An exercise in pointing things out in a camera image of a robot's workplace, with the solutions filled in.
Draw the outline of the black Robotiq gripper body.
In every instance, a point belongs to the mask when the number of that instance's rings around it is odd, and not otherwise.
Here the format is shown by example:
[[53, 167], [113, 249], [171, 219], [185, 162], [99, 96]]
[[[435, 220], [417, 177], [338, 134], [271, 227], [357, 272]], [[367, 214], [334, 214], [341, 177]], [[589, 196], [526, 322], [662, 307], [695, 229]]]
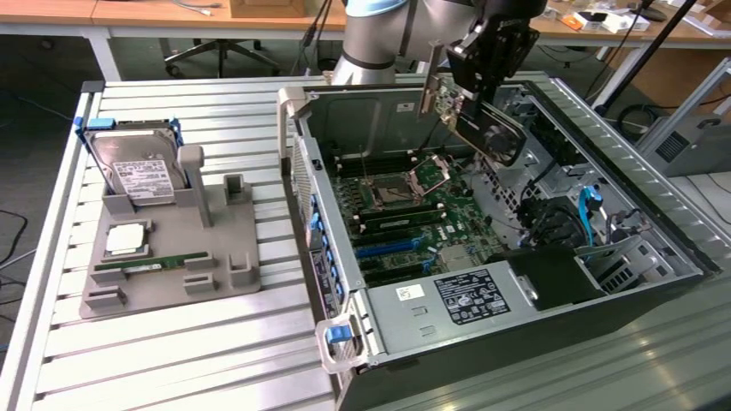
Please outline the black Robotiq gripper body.
[[489, 0], [474, 2], [483, 25], [479, 36], [478, 68], [485, 81], [514, 76], [541, 32], [530, 26], [545, 12], [546, 1]]

